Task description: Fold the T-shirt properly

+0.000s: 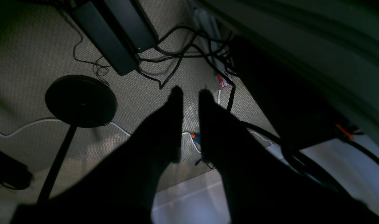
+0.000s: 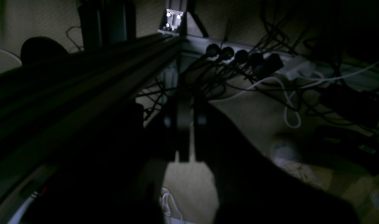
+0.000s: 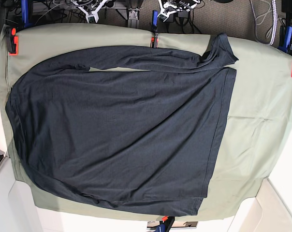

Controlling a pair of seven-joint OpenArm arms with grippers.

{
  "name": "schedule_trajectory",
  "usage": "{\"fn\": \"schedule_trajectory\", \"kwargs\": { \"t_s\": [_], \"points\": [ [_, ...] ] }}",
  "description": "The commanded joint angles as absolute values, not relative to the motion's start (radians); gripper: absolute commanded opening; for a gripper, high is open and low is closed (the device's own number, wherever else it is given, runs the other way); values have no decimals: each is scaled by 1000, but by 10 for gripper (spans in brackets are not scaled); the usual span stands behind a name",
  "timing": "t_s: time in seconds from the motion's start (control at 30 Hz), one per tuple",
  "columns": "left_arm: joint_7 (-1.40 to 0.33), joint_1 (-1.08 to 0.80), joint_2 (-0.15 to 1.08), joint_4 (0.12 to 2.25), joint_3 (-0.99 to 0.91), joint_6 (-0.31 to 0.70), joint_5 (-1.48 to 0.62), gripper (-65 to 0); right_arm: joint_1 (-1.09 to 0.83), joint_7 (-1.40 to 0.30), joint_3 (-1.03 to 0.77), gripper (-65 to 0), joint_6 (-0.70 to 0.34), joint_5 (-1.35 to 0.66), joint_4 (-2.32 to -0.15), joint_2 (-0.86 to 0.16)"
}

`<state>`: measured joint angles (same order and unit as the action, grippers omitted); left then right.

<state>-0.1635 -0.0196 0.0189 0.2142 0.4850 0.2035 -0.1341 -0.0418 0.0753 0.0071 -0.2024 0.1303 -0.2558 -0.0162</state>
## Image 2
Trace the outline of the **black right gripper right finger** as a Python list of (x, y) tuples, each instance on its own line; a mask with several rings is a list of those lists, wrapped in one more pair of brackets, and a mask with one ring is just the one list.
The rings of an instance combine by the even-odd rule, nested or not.
[(214, 175), (214, 224), (359, 224), (344, 200), (276, 167), (215, 106), (194, 104), (196, 159)]

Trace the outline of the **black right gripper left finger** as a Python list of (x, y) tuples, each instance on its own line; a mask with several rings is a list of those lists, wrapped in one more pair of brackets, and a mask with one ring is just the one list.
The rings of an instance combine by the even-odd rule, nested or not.
[(37, 200), (38, 224), (164, 224), (161, 185), (180, 152), (178, 104), (144, 127), (132, 104), (91, 126), (50, 156), (57, 172)]

